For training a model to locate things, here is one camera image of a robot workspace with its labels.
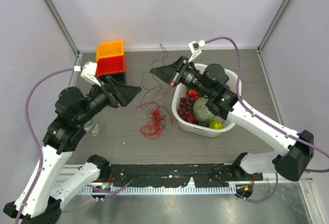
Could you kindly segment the green netted melon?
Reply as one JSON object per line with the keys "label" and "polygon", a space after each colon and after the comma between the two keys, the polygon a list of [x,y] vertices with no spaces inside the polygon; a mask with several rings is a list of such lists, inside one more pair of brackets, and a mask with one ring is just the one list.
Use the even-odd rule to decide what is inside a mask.
{"label": "green netted melon", "polygon": [[206,98],[199,98],[193,104],[193,116],[199,122],[209,123],[215,119],[215,115],[206,106],[207,101]]}

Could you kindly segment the black plastic bin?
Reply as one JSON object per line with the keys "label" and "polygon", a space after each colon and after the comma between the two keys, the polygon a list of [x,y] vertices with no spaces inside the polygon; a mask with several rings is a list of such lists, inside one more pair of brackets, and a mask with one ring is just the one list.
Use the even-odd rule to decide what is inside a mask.
{"label": "black plastic bin", "polygon": [[112,77],[116,82],[120,83],[123,86],[127,86],[126,84],[126,74],[125,72],[117,72],[117,73],[111,73],[111,74],[103,74],[98,76],[98,80],[100,82],[103,82],[106,85],[106,89],[109,90],[110,86],[106,80],[107,77]]}

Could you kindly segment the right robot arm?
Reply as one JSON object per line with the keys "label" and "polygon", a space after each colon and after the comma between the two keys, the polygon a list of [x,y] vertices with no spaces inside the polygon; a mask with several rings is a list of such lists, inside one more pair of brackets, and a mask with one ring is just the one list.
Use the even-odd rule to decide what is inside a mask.
{"label": "right robot arm", "polygon": [[209,64],[198,70],[186,57],[155,67],[151,74],[175,87],[184,85],[207,99],[209,111],[223,120],[235,123],[273,148],[272,153],[242,153],[234,161],[232,174],[244,180],[254,173],[278,173],[287,180],[300,180],[313,157],[314,136],[304,130],[297,132],[253,109],[246,101],[226,87],[229,76],[220,64]]}

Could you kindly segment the red grape bunch front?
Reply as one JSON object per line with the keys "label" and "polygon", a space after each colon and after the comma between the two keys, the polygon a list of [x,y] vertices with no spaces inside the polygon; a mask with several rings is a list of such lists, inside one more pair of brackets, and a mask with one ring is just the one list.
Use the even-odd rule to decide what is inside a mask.
{"label": "red grape bunch front", "polygon": [[179,100],[177,114],[182,120],[188,123],[195,122],[193,115],[193,104],[195,101],[196,99],[194,97],[182,97]]}

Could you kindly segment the yellow plastic bin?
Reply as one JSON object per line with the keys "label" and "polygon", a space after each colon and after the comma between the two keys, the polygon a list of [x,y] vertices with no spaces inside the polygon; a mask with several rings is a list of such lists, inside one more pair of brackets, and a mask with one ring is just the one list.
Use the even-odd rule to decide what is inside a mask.
{"label": "yellow plastic bin", "polygon": [[123,41],[103,42],[96,49],[96,62],[121,55],[124,55]]}

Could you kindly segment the clear glass bottle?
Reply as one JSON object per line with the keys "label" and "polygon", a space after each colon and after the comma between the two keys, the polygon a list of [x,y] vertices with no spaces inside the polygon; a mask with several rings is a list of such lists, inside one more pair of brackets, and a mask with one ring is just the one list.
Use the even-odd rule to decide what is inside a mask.
{"label": "clear glass bottle", "polygon": [[99,125],[93,119],[90,119],[84,124],[84,130],[89,136],[97,136],[99,133]]}

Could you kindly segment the red plastic bin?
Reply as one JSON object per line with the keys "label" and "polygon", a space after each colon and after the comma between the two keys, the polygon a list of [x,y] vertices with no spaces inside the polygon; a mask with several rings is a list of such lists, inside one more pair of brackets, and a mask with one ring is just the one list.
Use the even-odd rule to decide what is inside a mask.
{"label": "red plastic bin", "polygon": [[100,58],[97,62],[96,77],[125,72],[125,56]]}

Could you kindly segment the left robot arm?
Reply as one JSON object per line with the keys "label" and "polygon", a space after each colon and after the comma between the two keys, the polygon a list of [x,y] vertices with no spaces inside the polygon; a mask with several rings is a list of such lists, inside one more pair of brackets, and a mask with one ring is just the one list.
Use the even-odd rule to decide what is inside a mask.
{"label": "left robot arm", "polygon": [[62,167],[85,135],[84,125],[107,106],[127,106],[141,92],[141,87],[124,85],[108,76],[94,84],[84,95],[77,87],[61,91],[55,103],[57,117],[49,125],[42,155],[16,201],[4,206],[4,213],[22,223],[56,223],[66,205],[89,183],[105,182],[111,171],[103,157],[92,155],[81,170],[63,184],[54,184]]}

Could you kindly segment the white fruit basket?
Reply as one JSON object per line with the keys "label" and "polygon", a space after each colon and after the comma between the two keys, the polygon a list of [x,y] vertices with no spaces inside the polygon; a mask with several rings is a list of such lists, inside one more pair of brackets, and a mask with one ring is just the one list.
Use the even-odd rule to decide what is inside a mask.
{"label": "white fruit basket", "polygon": [[[202,74],[205,71],[207,65],[196,63],[195,67]],[[237,74],[229,69],[224,69],[224,70],[225,70],[225,74],[229,77],[229,80],[226,84],[230,87],[231,91],[236,93]],[[222,129],[212,129],[212,128],[188,123],[188,122],[184,121],[183,119],[181,119],[177,113],[177,110],[179,108],[180,99],[182,97],[186,96],[186,91],[187,91],[186,86],[184,86],[182,84],[177,85],[175,87],[175,92],[174,92],[174,96],[173,96],[173,100],[172,100],[172,104],[171,104],[172,113],[173,113],[175,119],[177,120],[178,126],[182,130],[193,133],[193,134],[201,135],[204,137],[215,138],[215,137],[219,136],[220,134],[227,132],[234,128],[235,123],[231,123],[230,121],[223,120],[220,117],[216,117],[215,119],[217,119],[221,123],[223,123],[224,128],[222,128]]]}

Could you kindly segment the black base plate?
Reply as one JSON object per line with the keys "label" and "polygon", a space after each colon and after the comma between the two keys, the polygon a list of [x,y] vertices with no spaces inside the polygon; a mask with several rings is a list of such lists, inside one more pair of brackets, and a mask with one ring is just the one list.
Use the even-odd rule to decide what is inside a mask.
{"label": "black base plate", "polygon": [[197,188],[228,186],[238,181],[262,181],[263,175],[244,173],[238,166],[224,163],[199,164],[113,164],[114,186],[130,182],[135,188],[186,187],[193,180]]}

